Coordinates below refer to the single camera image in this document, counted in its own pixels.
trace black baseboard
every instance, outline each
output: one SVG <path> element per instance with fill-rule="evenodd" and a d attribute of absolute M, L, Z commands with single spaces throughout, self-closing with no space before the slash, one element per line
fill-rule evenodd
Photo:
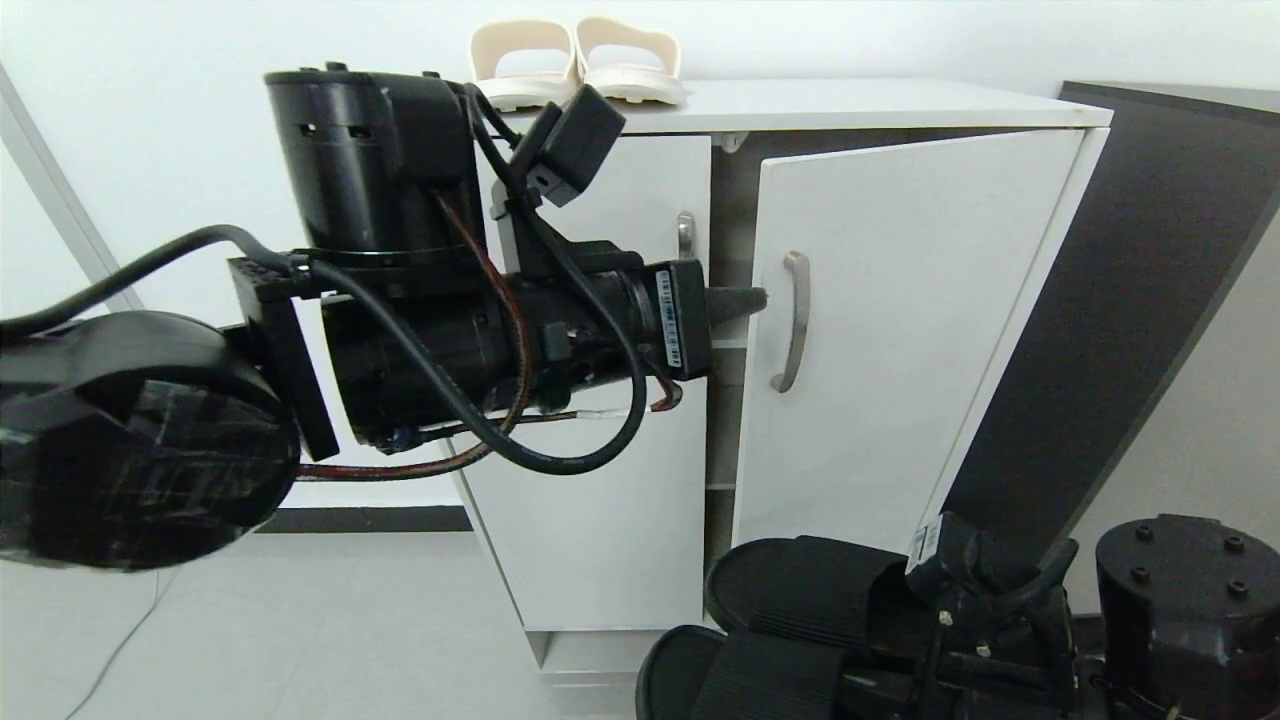
<path fill-rule="evenodd" d="M 468 533 L 458 505 L 430 507 L 282 507 L 259 533 Z"/>

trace label sticker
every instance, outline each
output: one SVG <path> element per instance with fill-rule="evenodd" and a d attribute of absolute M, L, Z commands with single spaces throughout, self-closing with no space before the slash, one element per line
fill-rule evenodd
<path fill-rule="evenodd" d="M 915 568 L 938 553 L 938 536 L 942 534 L 942 515 L 934 518 L 928 525 L 915 530 L 915 539 L 911 541 L 911 556 L 906 560 L 908 574 Z"/>
<path fill-rule="evenodd" d="M 684 365 L 680 356 L 680 325 L 676 323 L 676 296 L 671 292 L 671 272 L 658 270 L 658 311 L 662 315 L 662 342 L 667 346 L 667 364 L 672 368 Z"/>

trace silver handle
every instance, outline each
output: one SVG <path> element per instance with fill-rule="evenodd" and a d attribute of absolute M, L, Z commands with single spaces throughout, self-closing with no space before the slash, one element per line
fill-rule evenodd
<path fill-rule="evenodd" d="M 698 225 L 694 224 L 694 214 L 689 210 L 676 215 L 676 247 L 680 258 L 694 256 L 694 238 L 698 237 Z"/>
<path fill-rule="evenodd" d="M 800 360 L 804 359 L 804 341 L 809 337 L 809 258 L 792 250 L 782 259 L 782 266 L 791 270 L 795 281 L 795 304 L 791 316 L 791 347 L 787 348 L 787 365 L 782 373 L 773 375 L 769 384 L 778 392 L 787 392 L 796 382 Z"/>

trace white cabinet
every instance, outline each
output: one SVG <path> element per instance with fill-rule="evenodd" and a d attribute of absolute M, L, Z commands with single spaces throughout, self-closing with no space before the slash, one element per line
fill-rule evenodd
<path fill-rule="evenodd" d="M 937 81 L 687 85 L 680 109 L 626 108 L 630 136 L 596 181 L 544 217 L 658 261 L 691 213 L 712 284 L 762 286 L 768 309 L 717 333 L 713 378 L 648 416 L 618 461 L 553 478 L 488 459 L 460 480 L 561 687 L 625 679 L 657 630 L 701 621 L 705 562 L 731 544 L 814 533 L 905 550 L 946 497 L 1110 122 Z M 805 292 L 788 256 L 806 260 Z M 580 454 L 618 423 L 515 436 Z"/>

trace black motor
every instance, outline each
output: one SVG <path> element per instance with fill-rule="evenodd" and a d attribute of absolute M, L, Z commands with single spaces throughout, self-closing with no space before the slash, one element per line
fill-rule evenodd
<path fill-rule="evenodd" d="M 1116 700 L 1148 717 L 1280 716 L 1280 553 L 1160 515 L 1111 529 L 1097 562 Z"/>
<path fill-rule="evenodd" d="M 468 246 L 475 241 L 488 250 L 474 150 L 492 142 L 476 124 L 485 101 L 434 73 L 366 73 L 342 63 L 271 73 L 266 85 L 308 254 L 383 295 L 472 404 L 484 411 L 509 407 L 520 374 L 517 327 Z M 508 178 L 493 197 L 498 240 L 508 269 L 517 270 L 506 283 L 532 340 L 530 404 L 544 413 L 566 407 L 577 389 L 630 374 L 618 338 L 567 281 L 548 243 L 563 247 L 589 278 L 649 373 L 672 380 L 710 372 L 717 319 L 763 307 L 758 292 L 712 318 L 696 260 L 645 265 L 608 241 L 568 242 L 532 211 L 544 199 L 563 205 L 585 191 L 623 123 L 584 87 L 563 108 L 548 106 L 524 135 L 507 135 L 511 158 L 495 165 Z M 337 446 L 310 368 L 275 366 L 306 355 L 292 311 L 268 307 L 291 291 L 273 290 L 282 278 L 244 261 L 233 261 L 232 270 L 257 355 L 297 409 L 310 455 L 332 455 Z M 454 420 L 454 413 L 365 309 L 344 296 L 326 297 L 324 323 L 357 439 L 394 454 L 444 437 L 433 427 Z"/>

